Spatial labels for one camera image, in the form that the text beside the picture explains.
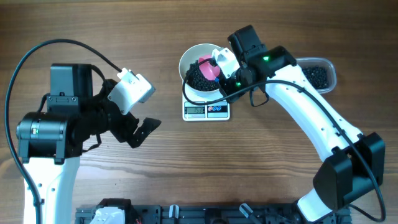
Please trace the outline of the pink scoop blue handle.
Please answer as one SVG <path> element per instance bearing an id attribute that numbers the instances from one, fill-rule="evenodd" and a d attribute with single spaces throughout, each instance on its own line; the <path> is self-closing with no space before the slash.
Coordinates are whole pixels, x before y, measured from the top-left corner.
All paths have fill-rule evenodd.
<path id="1" fill-rule="evenodd" d="M 210 54 L 200 57 L 198 59 L 198 63 L 201 63 L 201 62 L 205 61 L 206 59 L 210 59 L 210 60 L 201 64 L 199 66 L 199 69 L 200 69 L 201 73 L 203 74 L 203 76 L 207 80 L 215 81 L 218 78 L 218 76 L 220 75 L 221 69 L 215 63 L 215 61 L 213 60 L 214 58 Z"/>

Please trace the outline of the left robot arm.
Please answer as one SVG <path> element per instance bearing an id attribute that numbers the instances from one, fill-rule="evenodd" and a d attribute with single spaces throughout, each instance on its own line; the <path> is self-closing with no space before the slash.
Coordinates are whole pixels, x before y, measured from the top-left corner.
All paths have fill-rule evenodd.
<path id="1" fill-rule="evenodd" d="M 155 92 L 147 79 L 125 68 L 94 94 L 92 75 L 98 72 L 92 64 L 53 64 L 50 92 L 17 125 L 18 155 L 32 179 L 25 188 L 25 223 L 70 222 L 83 144 L 91 136 L 110 132 L 137 148 L 160 126 L 158 119 L 131 114 Z"/>

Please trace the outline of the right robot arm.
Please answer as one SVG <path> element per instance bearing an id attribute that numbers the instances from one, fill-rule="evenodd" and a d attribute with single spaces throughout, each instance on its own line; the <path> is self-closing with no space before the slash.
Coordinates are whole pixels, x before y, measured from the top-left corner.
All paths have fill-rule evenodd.
<path id="1" fill-rule="evenodd" d="M 220 90 L 227 101 L 258 88 L 276 100 L 314 145 L 322 165 L 313 188 L 297 201 L 302 221 L 317 223 L 327 215 L 375 191 L 386 219 L 380 190 L 384 175 L 385 143 L 376 133 L 363 134 L 347 122 L 310 84 L 296 59 L 283 46 L 268 49 L 253 26 L 228 37 L 229 47 L 211 56 L 221 69 Z"/>

